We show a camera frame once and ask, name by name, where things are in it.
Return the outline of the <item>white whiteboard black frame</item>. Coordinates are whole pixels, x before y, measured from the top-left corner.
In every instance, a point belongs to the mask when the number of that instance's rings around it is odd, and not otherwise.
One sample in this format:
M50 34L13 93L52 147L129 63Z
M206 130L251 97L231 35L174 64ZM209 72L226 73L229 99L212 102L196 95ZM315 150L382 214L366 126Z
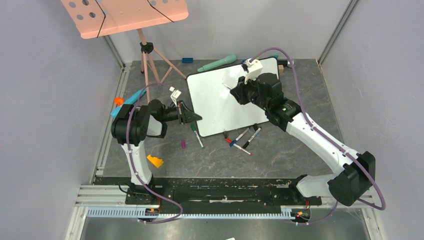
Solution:
M186 78L201 137L221 134L268 121L265 111L248 103L240 105L226 88L236 87L238 79L247 73L241 64L190 74Z

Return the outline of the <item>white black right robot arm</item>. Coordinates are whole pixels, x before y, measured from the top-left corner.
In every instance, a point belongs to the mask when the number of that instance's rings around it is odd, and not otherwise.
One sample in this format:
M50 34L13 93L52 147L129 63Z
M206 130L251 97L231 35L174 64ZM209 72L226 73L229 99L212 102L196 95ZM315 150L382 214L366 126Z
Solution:
M241 76L228 87L240 105L252 103L264 110L270 123L297 138L331 169L327 175L301 175L290 186L289 199L302 204L311 197L333 197L352 206L375 182L376 158L369 151L360 153L340 142L316 124L300 105L284 96L276 74L262 73L256 80Z

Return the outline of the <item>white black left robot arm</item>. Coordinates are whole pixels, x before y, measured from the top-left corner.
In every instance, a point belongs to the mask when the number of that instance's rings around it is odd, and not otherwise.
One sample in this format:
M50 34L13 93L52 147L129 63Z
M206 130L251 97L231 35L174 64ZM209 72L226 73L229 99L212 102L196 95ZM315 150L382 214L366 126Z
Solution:
M153 174L145 150L146 138L163 139L168 122L178 121L185 125L202 119L202 116L188 108L182 100L174 106L166 106L158 99L138 107L132 104L122 105L112 122L111 135L125 152L131 182L136 186L145 184L137 195L145 204L151 204L157 198L157 190L149 185Z

